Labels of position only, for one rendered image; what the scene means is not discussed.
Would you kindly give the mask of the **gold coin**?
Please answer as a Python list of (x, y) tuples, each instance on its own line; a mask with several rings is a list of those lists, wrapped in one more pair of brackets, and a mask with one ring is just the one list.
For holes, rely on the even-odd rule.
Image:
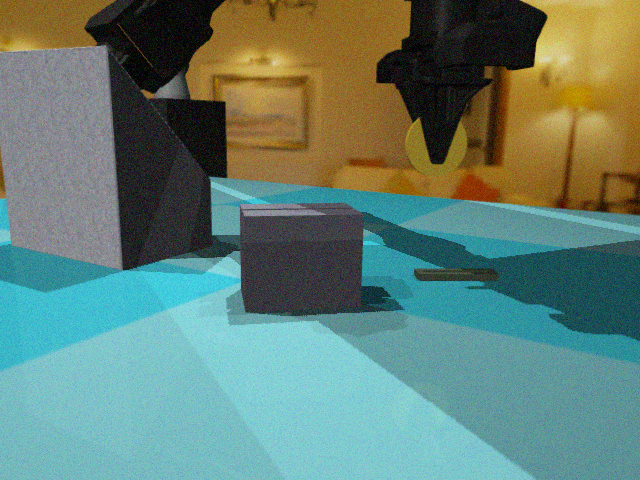
[(420, 174), (439, 177), (454, 171), (463, 161), (467, 151), (467, 134), (459, 121), (448, 156), (443, 164), (431, 164), (426, 149), (420, 118), (410, 127), (405, 141), (405, 152), (410, 165)]

